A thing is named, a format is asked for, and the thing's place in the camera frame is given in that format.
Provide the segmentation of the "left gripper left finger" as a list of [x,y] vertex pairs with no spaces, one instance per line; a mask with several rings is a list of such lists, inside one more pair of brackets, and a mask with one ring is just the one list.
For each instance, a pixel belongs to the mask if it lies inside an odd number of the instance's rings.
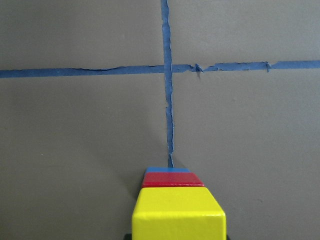
[[127,233],[124,235],[124,240],[132,240],[132,234],[131,233]]

